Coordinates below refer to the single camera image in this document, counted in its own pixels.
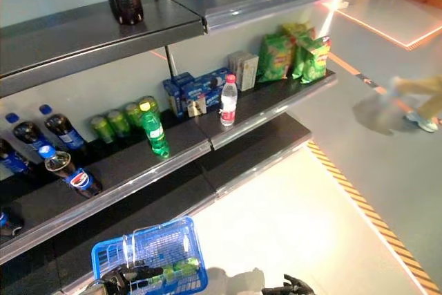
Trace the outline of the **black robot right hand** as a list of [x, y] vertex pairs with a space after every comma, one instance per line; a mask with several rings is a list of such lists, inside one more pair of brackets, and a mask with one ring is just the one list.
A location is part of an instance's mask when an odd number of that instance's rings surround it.
[[262, 288], [263, 295], [315, 295], [314, 290], [304, 281], [284, 274], [284, 282], [280, 287]]

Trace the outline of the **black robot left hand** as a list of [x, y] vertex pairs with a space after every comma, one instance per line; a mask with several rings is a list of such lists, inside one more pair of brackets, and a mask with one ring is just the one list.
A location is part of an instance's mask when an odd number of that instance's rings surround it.
[[163, 273], [162, 267], [121, 264], [104, 274], [99, 280], [106, 294], [129, 294], [131, 284]]

